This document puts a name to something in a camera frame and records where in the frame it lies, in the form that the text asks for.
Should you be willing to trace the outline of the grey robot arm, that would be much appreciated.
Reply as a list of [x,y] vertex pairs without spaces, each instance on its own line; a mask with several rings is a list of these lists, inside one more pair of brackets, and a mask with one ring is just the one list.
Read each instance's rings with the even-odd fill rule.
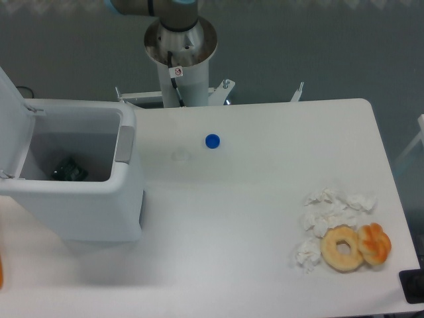
[[104,4],[120,15],[157,17],[172,32],[192,29],[199,18],[198,1],[111,0]]

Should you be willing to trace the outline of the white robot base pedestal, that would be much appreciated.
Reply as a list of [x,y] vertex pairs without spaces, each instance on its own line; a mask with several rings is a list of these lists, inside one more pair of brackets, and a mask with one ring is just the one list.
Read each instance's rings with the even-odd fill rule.
[[156,64],[165,108],[208,105],[209,61],[217,49],[209,21],[199,17],[185,32],[172,32],[156,21],[146,31],[144,46]]

